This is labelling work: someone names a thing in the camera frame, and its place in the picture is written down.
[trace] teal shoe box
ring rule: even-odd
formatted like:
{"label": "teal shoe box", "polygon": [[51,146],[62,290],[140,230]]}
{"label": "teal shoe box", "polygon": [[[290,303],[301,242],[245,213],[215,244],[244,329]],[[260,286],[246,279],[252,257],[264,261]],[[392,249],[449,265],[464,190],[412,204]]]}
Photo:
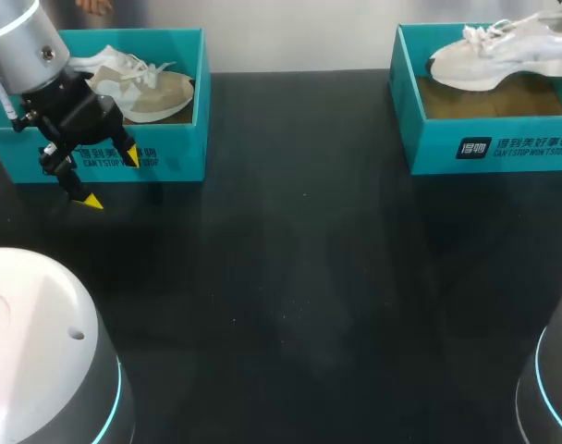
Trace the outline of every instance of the teal shoe box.
{"label": "teal shoe box", "polygon": [[[110,44],[148,64],[159,66],[164,62],[176,62],[168,70],[195,79],[190,123],[126,125],[137,142],[139,169],[124,166],[112,143],[105,141],[94,146],[80,146],[73,152],[81,180],[203,180],[211,101],[211,74],[203,30],[86,30],[61,31],[60,34],[72,56],[93,56]],[[18,111],[18,98],[15,105]],[[26,128],[21,133],[13,131],[0,103],[0,161],[15,183],[56,182],[54,177],[44,175],[39,165],[39,150],[47,144],[36,128]]]}
{"label": "teal shoe box", "polygon": [[[397,29],[390,90],[410,172],[562,170],[562,116],[427,117],[416,78],[429,77],[425,65],[431,55],[460,40],[463,27],[427,24]],[[562,79],[550,81],[562,105]]]}

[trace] person's hand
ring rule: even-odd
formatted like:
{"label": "person's hand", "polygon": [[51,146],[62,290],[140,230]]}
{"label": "person's hand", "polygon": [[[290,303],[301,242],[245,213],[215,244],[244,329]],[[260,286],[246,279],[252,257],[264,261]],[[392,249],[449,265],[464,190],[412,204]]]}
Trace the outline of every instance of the person's hand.
{"label": "person's hand", "polygon": [[107,12],[113,11],[110,0],[76,0],[76,5],[96,16],[103,16]]}

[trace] beige sneaker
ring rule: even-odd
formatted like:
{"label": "beige sneaker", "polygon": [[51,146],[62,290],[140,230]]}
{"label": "beige sneaker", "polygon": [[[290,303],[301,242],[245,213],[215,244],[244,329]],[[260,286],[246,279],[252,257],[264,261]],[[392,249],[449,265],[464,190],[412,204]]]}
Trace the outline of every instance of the beige sneaker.
{"label": "beige sneaker", "polygon": [[135,60],[134,66],[120,72],[100,66],[89,80],[95,93],[113,97],[124,117],[136,123],[155,122],[174,115],[192,100],[191,78],[164,71],[172,64],[156,68]]}

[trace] yellow fingertip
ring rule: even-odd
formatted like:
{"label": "yellow fingertip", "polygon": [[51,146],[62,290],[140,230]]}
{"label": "yellow fingertip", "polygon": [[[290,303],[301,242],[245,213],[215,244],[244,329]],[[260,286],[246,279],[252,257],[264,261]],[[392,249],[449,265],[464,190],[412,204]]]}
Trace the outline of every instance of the yellow fingertip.
{"label": "yellow fingertip", "polygon": [[129,154],[129,157],[131,157],[131,160],[133,160],[133,163],[135,164],[136,168],[140,167],[140,159],[137,157],[137,145],[133,145],[129,151],[127,151],[127,154]]}
{"label": "yellow fingertip", "polygon": [[91,206],[92,208],[96,208],[97,210],[104,210],[103,205],[98,201],[98,199],[96,199],[96,196],[94,194],[88,196],[82,203],[84,205]]}

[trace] white sneaker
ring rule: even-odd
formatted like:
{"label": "white sneaker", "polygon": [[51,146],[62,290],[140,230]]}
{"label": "white sneaker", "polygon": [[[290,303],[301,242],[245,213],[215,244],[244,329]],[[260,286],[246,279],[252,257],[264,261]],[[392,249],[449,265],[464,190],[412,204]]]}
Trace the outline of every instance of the white sneaker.
{"label": "white sneaker", "polygon": [[510,74],[530,71],[562,77],[562,9],[524,20],[501,20],[484,28],[466,26],[463,39],[427,62],[435,80],[466,91],[489,91]]}
{"label": "white sneaker", "polygon": [[110,95],[123,116],[136,123],[150,123],[173,116],[194,94],[192,79],[177,72],[164,71],[134,55],[123,54],[111,46],[90,58],[72,58],[75,70],[93,74],[88,84],[99,95]]}
{"label": "white sneaker", "polygon": [[121,74],[129,74],[140,60],[134,55],[121,53],[108,44],[105,49],[92,57],[71,57],[69,65],[79,72],[96,74],[100,67],[111,68]]}

